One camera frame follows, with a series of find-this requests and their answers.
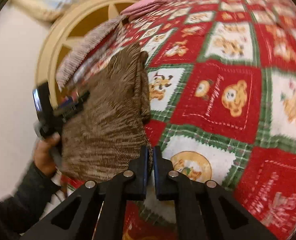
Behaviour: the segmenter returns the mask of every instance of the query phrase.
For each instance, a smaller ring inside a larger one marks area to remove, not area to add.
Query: brown folded cloth
[[[108,66],[89,80],[83,90],[90,96],[84,110],[69,120],[62,132],[62,168],[67,176],[102,182],[128,167],[140,147],[152,146],[143,122],[150,118],[148,54],[138,43],[112,57]]]

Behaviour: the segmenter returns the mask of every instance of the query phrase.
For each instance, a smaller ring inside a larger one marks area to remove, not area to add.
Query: silver bolt
[[[95,183],[93,180],[88,180],[88,181],[85,183],[85,186],[86,186],[87,188],[93,188],[95,185],[96,185],[96,183]]]
[[[207,185],[207,187],[214,188],[217,186],[217,183],[213,180],[209,180],[209,181],[207,181],[206,185]]]
[[[127,177],[127,178],[132,177],[133,174],[134,174],[133,171],[130,171],[130,170],[124,171],[124,176]]]
[[[178,171],[170,171],[168,172],[168,175],[171,176],[172,178],[178,177]]]

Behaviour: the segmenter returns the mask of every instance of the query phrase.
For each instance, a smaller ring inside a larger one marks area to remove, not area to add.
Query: pink cloth
[[[170,1],[172,0],[140,0],[139,2],[134,3],[133,5],[124,9],[120,14],[126,14],[127,16],[130,16],[133,14],[137,14],[140,10],[144,11],[147,8],[150,8],[151,6],[154,6],[156,4],[163,4]]]
[[[147,13],[150,13],[150,12],[154,11],[154,10],[157,10],[160,6],[161,6],[161,4],[156,4],[156,5],[148,8],[148,9],[145,9],[145,10],[142,10],[142,11],[137,12],[135,14],[132,14],[132,15],[129,16],[128,20],[131,22],[132,20],[134,20],[134,19],[136,19],[136,18],[138,18],[138,17],[140,17],[142,15],[145,15]]]

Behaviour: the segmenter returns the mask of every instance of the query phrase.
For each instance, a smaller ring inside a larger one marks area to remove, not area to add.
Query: patchwork blanket
[[[149,55],[152,145],[190,179],[234,191],[287,239],[296,228],[293,2],[174,0],[124,26],[114,46],[133,42]],[[151,189],[140,208],[141,218],[127,207],[125,239],[175,239],[145,222],[174,223],[173,205],[156,202]]]

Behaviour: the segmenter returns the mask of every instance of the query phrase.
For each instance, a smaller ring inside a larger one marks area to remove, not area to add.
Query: black sleeve
[[[0,220],[9,230],[24,233],[38,222],[52,194],[59,189],[32,163],[15,195],[0,202]]]

